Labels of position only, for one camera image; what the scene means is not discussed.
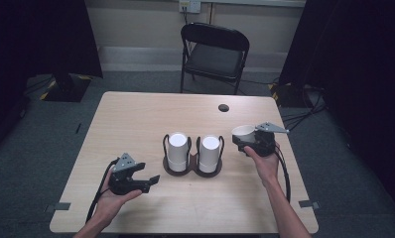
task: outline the light wood table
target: light wood table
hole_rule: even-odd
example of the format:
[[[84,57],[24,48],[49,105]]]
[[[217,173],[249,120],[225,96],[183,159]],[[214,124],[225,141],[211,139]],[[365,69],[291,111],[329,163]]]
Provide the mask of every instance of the light wood table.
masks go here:
[[[229,106],[220,112],[219,104]],[[149,193],[127,202],[103,232],[130,234],[264,234],[277,233],[268,195],[253,161],[237,151],[231,130],[241,125],[272,122],[283,127],[276,103],[269,97],[190,95],[169,93],[107,92],[97,108],[60,202],[69,210],[57,210],[51,230],[77,232],[108,164],[128,153],[145,170],[133,179],[161,175]],[[222,170],[214,178],[190,172],[173,177],[163,168],[163,139],[183,132],[197,152],[198,136],[225,139]],[[291,205],[309,232],[318,231],[311,207],[301,208],[308,195],[288,136],[276,134],[291,181]],[[281,168],[279,180],[285,190]]]

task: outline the gray carpet floor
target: gray carpet floor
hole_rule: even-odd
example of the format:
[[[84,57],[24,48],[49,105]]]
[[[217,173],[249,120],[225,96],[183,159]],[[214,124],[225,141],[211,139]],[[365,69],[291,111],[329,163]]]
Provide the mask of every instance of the gray carpet floor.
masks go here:
[[[270,96],[266,83],[278,76],[246,72],[243,80],[249,81],[241,83],[240,94]],[[47,78],[38,76],[29,85]],[[105,72],[104,78],[91,82],[80,103],[41,101],[45,88],[32,91],[25,117],[0,145],[0,238],[70,237],[50,231],[53,214],[45,209],[59,202],[101,95],[106,91],[175,93],[179,86],[178,71]],[[233,91],[225,83],[203,78],[187,80],[186,89],[208,94]],[[315,101],[318,94],[310,96]],[[284,119],[308,111],[280,108]],[[326,110],[304,120],[289,135],[309,197],[321,206],[315,210],[320,229],[314,237],[395,237],[391,197],[348,149],[343,135]]]

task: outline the white wall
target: white wall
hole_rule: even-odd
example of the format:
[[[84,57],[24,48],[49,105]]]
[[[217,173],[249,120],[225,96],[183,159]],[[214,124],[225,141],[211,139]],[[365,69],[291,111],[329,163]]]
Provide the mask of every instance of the white wall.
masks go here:
[[[178,1],[86,0],[99,46],[180,49],[185,23]],[[189,22],[211,22],[241,31],[251,53],[286,53],[303,8],[201,3],[200,14]]]

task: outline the human arm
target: human arm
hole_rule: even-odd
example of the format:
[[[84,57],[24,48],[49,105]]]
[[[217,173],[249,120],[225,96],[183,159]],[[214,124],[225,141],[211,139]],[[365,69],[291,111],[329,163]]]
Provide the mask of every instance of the human arm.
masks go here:
[[[262,179],[263,186],[266,188],[280,236],[282,238],[312,237],[288,202],[279,185],[278,157],[272,154],[262,158],[250,147],[245,147],[244,151],[253,159],[257,174]]]
[[[109,190],[108,186],[111,171],[112,170],[109,170],[109,173],[105,178],[103,187],[101,189],[103,194],[98,199],[95,213],[76,233],[76,235],[74,235],[74,238],[89,238],[98,236],[98,234],[111,223],[124,203],[142,194],[141,190],[133,190],[125,195],[114,194],[111,190]]]

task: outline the black chair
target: black chair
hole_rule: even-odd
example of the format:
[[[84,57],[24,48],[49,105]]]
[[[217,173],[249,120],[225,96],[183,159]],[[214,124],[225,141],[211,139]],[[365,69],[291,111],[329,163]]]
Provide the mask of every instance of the black chair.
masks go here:
[[[183,63],[180,93],[185,72],[235,82],[237,94],[250,43],[240,32],[205,23],[190,23],[182,27]]]

